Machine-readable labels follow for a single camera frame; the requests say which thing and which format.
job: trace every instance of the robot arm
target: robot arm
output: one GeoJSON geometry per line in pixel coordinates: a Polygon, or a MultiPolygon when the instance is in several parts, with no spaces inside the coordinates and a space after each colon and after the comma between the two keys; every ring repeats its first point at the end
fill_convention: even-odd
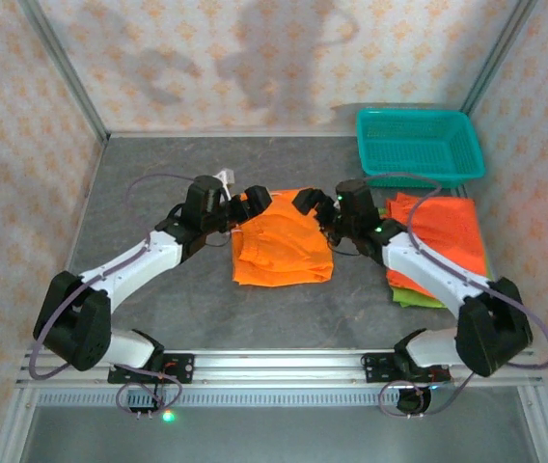
{"type": "Polygon", "coordinates": [[[53,278],[34,338],[38,338],[51,315],[83,282],[102,275],[103,278],[84,290],[57,319],[44,345],[81,371],[100,362],[160,371],[162,345],[138,331],[113,330],[111,314],[149,280],[190,259],[206,245],[209,234],[227,232],[258,216],[271,203],[262,186],[252,186],[245,193],[245,200],[240,196],[231,197],[217,177],[195,178],[184,204],[174,207],[167,218],[156,225],[148,240],[98,268],[78,276],[64,271],[53,278]]]}
{"type": "Polygon", "coordinates": [[[395,351],[401,370],[465,365],[476,374],[489,376],[531,344],[532,332],[524,314],[470,285],[489,286],[520,302],[513,282],[505,278],[491,282],[423,248],[464,275],[466,281],[460,281],[418,252],[401,223],[379,216],[364,181],[341,182],[336,191],[340,208],[315,189],[301,191],[293,203],[303,214],[315,209],[315,218],[333,245],[343,237],[351,239],[360,254],[411,278],[443,302],[457,319],[454,329],[419,330],[399,342],[395,351]]]}

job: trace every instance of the green led light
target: green led light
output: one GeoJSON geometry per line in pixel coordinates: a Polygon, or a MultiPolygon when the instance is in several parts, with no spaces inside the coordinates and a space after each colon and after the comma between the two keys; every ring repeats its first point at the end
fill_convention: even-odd
{"type": "Polygon", "coordinates": [[[165,410],[165,413],[162,414],[162,421],[164,422],[174,422],[176,416],[172,413],[171,410],[165,410]]]}

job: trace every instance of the teal plastic basket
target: teal plastic basket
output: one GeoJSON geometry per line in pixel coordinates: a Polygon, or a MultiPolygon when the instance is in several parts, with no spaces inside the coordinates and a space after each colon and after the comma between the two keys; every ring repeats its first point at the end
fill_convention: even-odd
{"type": "MultiPolygon", "coordinates": [[[[478,137],[469,118],[458,111],[362,109],[357,116],[358,148],[368,176],[409,172],[455,188],[484,175],[478,137]]],[[[423,187],[423,181],[386,177],[374,186],[423,187]]]]}

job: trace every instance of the folded orange cloth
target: folded orange cloth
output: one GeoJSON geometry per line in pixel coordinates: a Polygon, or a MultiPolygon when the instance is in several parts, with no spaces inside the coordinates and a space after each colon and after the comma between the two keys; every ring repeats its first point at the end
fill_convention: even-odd
{"type": "MultiPolygon", "coordinates": [[[[398,193],[388,200],[388,216],[407,224],[409,211],[420,198],[398,193]]],[[[427,246],[469,271],[486,275],[484,246],[476,206],[466,198],[431,198],[413,216],[413,232],[427,246]]],[[[386,274],[390,286],[406,287],[427,296],[428,291],[394,270],[386,274]]]]}
{"type": "Polygon", "coordinates": [[[291,203],[299,191],[272,192],[263,214],[232,230],[234,281],[286,286],[330,280],[332,252],[318,223],[291,203]]]}

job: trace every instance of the patterned wallpaper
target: patterned wallpaper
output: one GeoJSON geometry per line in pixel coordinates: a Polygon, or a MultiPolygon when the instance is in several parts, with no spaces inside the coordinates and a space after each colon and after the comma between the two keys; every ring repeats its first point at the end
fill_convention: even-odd
{"type": "Polygon", "coordinates": [[[41,3],[111,131],[319,131],[460,107],[516,1],[41,3]]]}
{"type": "Polygon", "coordinates": [[[473,121],[487,163],[473,193],[488,247],[548,324],[548,0],[537,3],[473,121]]]}
{"type": "Polygon", "coordinates": [[[0,427],[98,153],[17,2],[0,0],[0,427]]]}

